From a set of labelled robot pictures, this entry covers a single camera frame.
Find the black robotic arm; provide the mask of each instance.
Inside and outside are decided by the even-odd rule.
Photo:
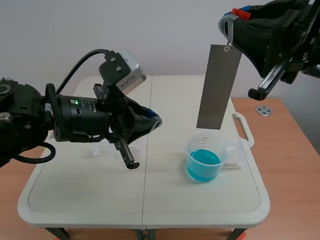
[[[225,14],[218,25],[264,78],[257,90],[249,90],[250,98],[265,99],[278,80],[292,84],[299,71],[320,78],[320,0],[312,5],[275,0],[239,10]]]
[[[103,84],[93,86],[96,98],[65,96],[60,92],[88,58],[104,54],[99,72]],[[162,124],[151,109],[140,106],[126,94],[144,82],[139,64],[129,52],[97,49],[85,55],[71,70],[58,90],[46,85],[45,96],[30,85],[0,79],[0,167],[16,159],[29,164],[52,160],[55,148],[44,142],[53,130],[57,142],[93,143],[107,139],[120,151],[128,169],[139,166],[128,145]],[[20,153],[43,146],[44,158],[27,158]]]

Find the measuring cup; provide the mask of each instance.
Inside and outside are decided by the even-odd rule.
[[[202,183],[214,179],[228,158],[224,139],[210,132],[193,134],[184,150],[188,173],[195,181]]]

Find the metal plate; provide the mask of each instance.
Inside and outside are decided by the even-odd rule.
[[[196,127],[220,129],[242,53],[234,46],[211,45]]]
[[[255,108],[255,110],[258,114],[260,114],[261,116],[265,116],[265,117],[268,117],[272,114],[271,108],[268,106],[264,106],[264,105],[257,106]]]

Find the black cable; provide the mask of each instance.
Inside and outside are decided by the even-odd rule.
[[[52,83],[48,83],[45,87],[45,98],[48,103],[51,104],[53,117],[56,125],[60,128],[64,135],[67,135],[71,142],[79,142],[79,143],[96,143],[100,142],[103,138],[99,137],[79,137],[70,131],[65,125],[63,118],[61,116],[60,108],[58,105],[58,99],[56,95],[55,85]]]
[[[78,68],[90,57],[96,55],[96,54],[107,54],[109,51],[105,49],[96,49],[91,52],[88,52],[86,55],[84,55],[77,63],[74,65],[74,67],[71,69],[69,74],[65,77],[65,79],[62,81],[61,85],[56,90],[56,94],[60,94],[61,91],[64,89],[66,84],[69,82],[70,78],[75,74],[75,72],[78,70]]]
[[[42,157],[42,158],[29,158],[25,156],[20,156],[19,154],[11,153],[9,154],[9,157],[26,164],[43,164],[43,163],[49,162],[55,157],[56,149],[54,146],[52,146],[47,142],[42,142],[41,144],[39,144],[39,146],[49,149],[50,150],[49,156]]]

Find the wooden table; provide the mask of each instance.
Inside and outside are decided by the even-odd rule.
[[[269,192],[271,210],[266,220],[247,231],[245,240],[315,240],[320,236],[320,156],[281,100],[269,98],[273,111],[263,117],[255,108],[261,102],[236,98],[255,139],[252,153]],[[28,156],[39,157],[41,148]],[[12,161],[0,168],[0,240],[54,240],[45,230],[29,227],[17,213],[17,202],[34,166]],[[224,240],[230,229],[163,229],[158,240]],[[69,229],[73,240],[135,240],[123,229]]]

